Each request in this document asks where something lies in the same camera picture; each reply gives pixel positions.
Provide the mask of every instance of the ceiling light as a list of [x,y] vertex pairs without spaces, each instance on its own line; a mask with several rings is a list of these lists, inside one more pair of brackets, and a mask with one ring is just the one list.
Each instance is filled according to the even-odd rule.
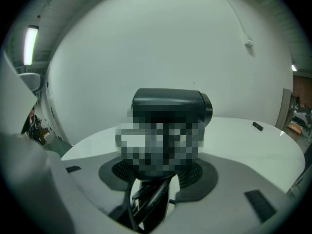
[[296,69],[296,67],[294,65],[292,65],[292,70],[295,71],[295,72],[297,71],[297,69]]
[[33,51],[38,29],[38,26],[28,26],[24,44],[24,65],[31,65],[33,61]]

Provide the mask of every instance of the white curved wall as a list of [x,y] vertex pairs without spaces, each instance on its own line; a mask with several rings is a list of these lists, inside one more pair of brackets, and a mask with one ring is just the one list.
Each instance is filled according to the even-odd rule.
[[228,2],[104,0],[86,14],[48,77],[71,144],[119,123],[141,87],[199,90],[214,116],[275,125],[283,88],[293,86],[290,53],[254,0]]

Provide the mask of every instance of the fluorescent light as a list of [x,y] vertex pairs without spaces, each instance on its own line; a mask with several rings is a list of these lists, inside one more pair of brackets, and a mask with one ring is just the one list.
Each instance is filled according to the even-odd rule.
[[296,67],[294,65],[292,65],[292,70],[295,71],[295,72],[297,71],[297,69],[296,69]]
[[24,65],[31,65],[33,61],[33,51],[38,29],[38,26],[30,25],[28,27],[24,45]]

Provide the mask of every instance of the ceiling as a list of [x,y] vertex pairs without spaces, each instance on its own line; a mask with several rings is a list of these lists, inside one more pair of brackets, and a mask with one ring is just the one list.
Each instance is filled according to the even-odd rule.
[[[45,74],[53,50],[73,18],[94,0],[33,0],[12,26],[5,48],[18,73]],[[303,29],[281,0],[256,0],[275,18],[289,46],[297,75],[312,77],[312,48]],[[33,64],[23,65],[23,46],[28,25],[39,26]]]

